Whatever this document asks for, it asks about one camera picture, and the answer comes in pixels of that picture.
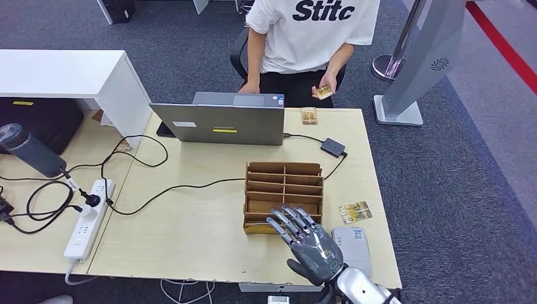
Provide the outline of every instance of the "robotic hand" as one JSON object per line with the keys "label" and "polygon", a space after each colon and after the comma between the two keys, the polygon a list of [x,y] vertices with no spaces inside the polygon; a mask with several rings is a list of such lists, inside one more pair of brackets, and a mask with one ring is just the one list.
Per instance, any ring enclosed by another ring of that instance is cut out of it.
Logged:
{"label": "robotic hand", "polygon": [[318,303],[335,303],[335,295],[352,304],[401,304],[390,292],[373,283],[362,271],[343,263],[339,246],[321,225],[302,208],[282,206],[289,220],[280,210],[274,214],[291,235],[273,218],[267,222],[282,237],[298,260],[287,260],[287,265],[313,285],[324,283],[324,293]]}

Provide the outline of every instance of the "white cable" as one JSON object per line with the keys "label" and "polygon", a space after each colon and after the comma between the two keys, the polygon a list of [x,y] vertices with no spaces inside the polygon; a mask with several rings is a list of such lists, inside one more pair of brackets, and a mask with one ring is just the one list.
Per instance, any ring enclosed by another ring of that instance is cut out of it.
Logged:
{"label": "white cable", "polygon": [[212,299],[212,297],[211,297],[211,293],[213,292],[213,290],[215,290],[215,287],[216,287],[216,284],[215,284],[214,282],[213,282],[213,287],[212,287],[211,289],[209,289],[209,283],[208,283],[208,282],[205,282],[205,286],[207,287],[207,294],[204,294],[203,296],[200,296],[200,297],[195,298],[195,299],[193,299],[193,300],[191,300],[191,301],[188,301],[188,302],[181,302],[181,296],[182,296],[182,294],[183,294],[183,287],[184,287],[185,285],[193,285],[193,284],[192,284],[191,282],[189,282],[189,283],[186,283],[186,282],[182,282],[182,283],[179,283],[179,282],[173,282],[173,284],[181,285],[181,289],[180,289],[180,291],[179,291],[179,298],[178,298],[178,300],[176,300],[176,299],[174,299],[172,296],[170,296],[170,295],[164,290],[164,285],[162,284],[163,281],[167,281],[167,282],[168,282],[168,280],[164,280],[164,279],[160,280],[160,289],[162,290],[162,292],[164,293],[164,295],[165,295],[166,297],[168,297],[168,299],[172,300],[175,304],[192,304],[192,303],[194,303],[194,302],[196,302],[196,301],[199,301],[199,300],[205,298],[206,296],[209,297],[209,302],[210,302],[210,304],[213,303],[213,299]]}
{"label": "white cable", "polygon": [[93,281],[98,278],[98,277],[88,277],[87,279],[84,279],[82,281],[71,282],[71,280],[69,280],[69,276],[71,275],[71,271],[73,271],[73,267],[79,262],[80,260],[78,258],[74,258],[71,260],[71,265],[69,265],[69,269],[67,269],[67,273],[65,274],[65,284],[71,285],[71,286],[81,285],[81,284]]}
{"label": "white cable", "polygon": [[173,282],[172,280],[168,280],[168,279],[163,279],[163,280],[168,282],[168,283],[176,284],[176,285],[194,285],[194,284],[199,282],[199,281],[194,281],[194,282]]}

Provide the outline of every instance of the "gray laptop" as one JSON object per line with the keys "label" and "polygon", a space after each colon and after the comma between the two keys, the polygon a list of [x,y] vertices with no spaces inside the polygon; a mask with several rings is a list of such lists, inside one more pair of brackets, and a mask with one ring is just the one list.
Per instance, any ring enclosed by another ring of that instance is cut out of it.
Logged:
{"label": "gray laptop", "polygon": [[192,104],[150,107],[184,142],[282,145],[282,94],[197,92]]}

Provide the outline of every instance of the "gray water bottle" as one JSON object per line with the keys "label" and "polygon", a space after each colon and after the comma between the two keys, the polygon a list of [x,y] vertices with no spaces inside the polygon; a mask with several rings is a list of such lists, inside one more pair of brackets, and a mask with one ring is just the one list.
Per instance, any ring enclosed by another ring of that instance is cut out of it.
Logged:
{"label": "gray water bottle", "polygon": [[18,123],[0,127],[0,146],[46,177],[56,177],[67,167],[65,160]]}

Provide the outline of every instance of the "black chair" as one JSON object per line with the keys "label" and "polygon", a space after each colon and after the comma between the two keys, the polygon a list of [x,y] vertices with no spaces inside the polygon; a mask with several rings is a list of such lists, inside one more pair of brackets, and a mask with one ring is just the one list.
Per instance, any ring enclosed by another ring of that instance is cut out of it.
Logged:
{"label": "black chair", "polygon": [[[246,79],[248,79],[248,73],[246,69],[243,66],[243,63],[241,61],[241,55],[244,51],[244,48],[246,47],[246,43],[248,42],[248,32],[250,31],[249,28],[245,28],[237,37],[237,40],[235,40],[235,43],[231,47],[231,52],[229,54],[229,59],[231,60],[231,65],[235,68],[237,73],[244,79],[246,83]],[[343,68],[339,70],[338,75],[336,76],[336,79],[338,80],[338,85],[336,87],[336,91],[339,89],[339,86],[341,85],[341,82],[343,81],[343,77],[345,76],[345,70],[347,65],[344,65]]]}

